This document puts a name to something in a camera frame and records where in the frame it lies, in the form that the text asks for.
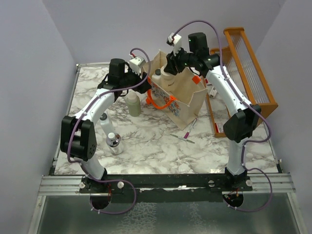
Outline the cream floral canvas bag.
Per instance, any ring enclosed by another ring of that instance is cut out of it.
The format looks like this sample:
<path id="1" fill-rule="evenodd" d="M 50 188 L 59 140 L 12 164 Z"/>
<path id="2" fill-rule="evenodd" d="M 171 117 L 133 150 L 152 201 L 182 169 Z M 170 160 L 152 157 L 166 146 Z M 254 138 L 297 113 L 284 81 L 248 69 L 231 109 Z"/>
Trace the cream floral canvas bag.
<path id="1" fill-rule="evenodd" d="M 147 104 L 162 110 L 173 123 L 181 130 L 185 129 L 195 118 L 204 103 L 207 89 L 202 78 L 195 75 L 189 68 L 175 76 L 175 88 L 166 92 L 161 86 L 152 81 L 156 69 L 167 64 L 166 53 L 158 51 L 151 61 L 151 70 L 148 82 L 151 85 L 147 97 Z"/>

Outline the beige bottle beige cap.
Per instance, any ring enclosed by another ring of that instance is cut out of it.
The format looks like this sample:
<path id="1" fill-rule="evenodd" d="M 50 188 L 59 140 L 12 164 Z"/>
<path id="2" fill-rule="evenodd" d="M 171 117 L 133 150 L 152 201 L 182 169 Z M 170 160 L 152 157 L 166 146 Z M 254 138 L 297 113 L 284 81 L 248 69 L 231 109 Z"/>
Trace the beige bottle beige cap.
<path id="1" fill-rule="evenodd" d="M 161 87 L 166 92 L 171 92 L 175 88 L 175 76 L 164 71 L 165 66 L 160 69 Z"/>

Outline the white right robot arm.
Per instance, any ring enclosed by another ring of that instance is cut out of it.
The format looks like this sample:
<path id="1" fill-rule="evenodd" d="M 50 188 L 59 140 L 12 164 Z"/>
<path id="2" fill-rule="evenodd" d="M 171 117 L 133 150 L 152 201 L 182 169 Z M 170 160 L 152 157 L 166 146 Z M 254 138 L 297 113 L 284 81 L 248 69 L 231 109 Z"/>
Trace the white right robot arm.
<path id="1" fill-rule="evenodd" d="M 176 76 L 185 68 L 195 68 L 200 75 L 220 94 L 228 109 L 230 118 L 223 125 L 225 136 L 230 140 L 230 155 L 225 168 L 224 185 L 234 191 L 247 176 L 244 167 L 244 143 L 252 136 L 257 126 L 261 107 L 252 103 L 241 93 L 231 79 L 220 54 L 210 54 L 206 35 L 202 32 L 188 36 L 190 52 L 182 48 L 181 36 L 171 33 L 167 44 L 173 51 L 166 56 L 166 73 Z"/>

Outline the white square bottle dark cap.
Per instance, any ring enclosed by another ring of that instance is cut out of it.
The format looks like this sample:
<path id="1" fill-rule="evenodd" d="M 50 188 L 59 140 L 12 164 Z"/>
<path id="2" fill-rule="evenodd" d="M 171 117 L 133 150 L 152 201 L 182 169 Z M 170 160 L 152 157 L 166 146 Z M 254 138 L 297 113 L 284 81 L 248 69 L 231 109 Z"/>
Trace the white square bottle dark cap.
<path id="1" fill-rule="evenodd" d="M 161 69 L 156 69 L 154 74 L 152 75 L 152 81 L 157 86 L 161 86 Z"/>

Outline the green bottle white cap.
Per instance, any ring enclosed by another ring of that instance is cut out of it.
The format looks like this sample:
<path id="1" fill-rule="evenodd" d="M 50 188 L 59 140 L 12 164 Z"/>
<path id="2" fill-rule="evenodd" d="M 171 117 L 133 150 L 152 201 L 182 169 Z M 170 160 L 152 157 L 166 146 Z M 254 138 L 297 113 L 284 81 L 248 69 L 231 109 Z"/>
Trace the green bottle white cap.
<path id="1" fill-rule="evenodd" d="M 131 116 L 137 117 L 141 114 L 140 99 L 135 92 L 128 93 L 125 97 L 125 102 Z"/>

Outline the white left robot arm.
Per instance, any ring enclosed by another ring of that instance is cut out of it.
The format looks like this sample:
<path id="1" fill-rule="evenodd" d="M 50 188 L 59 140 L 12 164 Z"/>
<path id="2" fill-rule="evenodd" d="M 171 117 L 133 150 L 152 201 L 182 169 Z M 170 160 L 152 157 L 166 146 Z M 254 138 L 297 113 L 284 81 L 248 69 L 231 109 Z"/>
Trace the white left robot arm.
<path id="1" fill-rule="evenodd" d="M 95 157 L 97 140 L 95 125 L 104 112 L 121 96 L 124 90 L 132 89 L 141 94 L 151 86 L 147 81 L 149 72 L 142 70 L 146 60 L 135 57 L 126 62 L 113 58 L 109 72 L 97 86 L 95 95 L 74 116 L 65 116 L 61 121 L 60 150 L 67 154 L 70 163 L 78 163 L 85 174 L 92 178 L 91 187 L 96 192 L 106 190 L 106 169 Z"/>

